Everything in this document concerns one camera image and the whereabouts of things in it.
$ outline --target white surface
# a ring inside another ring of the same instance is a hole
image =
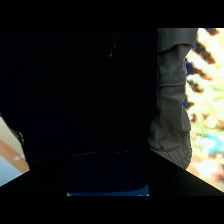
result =
[[[2,117],[0,117],[0,139],[14,149],[17,153],[24,154],[18,139],[12,134]]]
[[[0,187],[19,177],[22,173],[0,156]]]

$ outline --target sleeve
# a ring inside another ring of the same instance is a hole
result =
[[[158,28],[157,108],[148,136],[151,150],[186,169],[192,157],[191,124],[183,106],[185,57],[198,28]]]

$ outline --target gray jacket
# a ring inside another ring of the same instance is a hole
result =
[[[198,28],[158,28],[159,114],[154,118],[150,149],[186,169],[192,157],[191,124],[183,106],[186,85],[185,57],[196,41]]]

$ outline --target person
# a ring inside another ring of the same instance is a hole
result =
[[[22,133],[31,169],[35,161],[66,160],[72,196],[147,196],[148,150],[188,167],[185,56],[197,28],[13,32],[10,69],[2,70],[14,92],[1,113]]]

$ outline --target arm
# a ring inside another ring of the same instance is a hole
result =
[[[186,169],[191,161],[191,125],[185,98],[185,57],[196,41],[198,28],[159,28],[157,107],[151,123],[150,149]]]

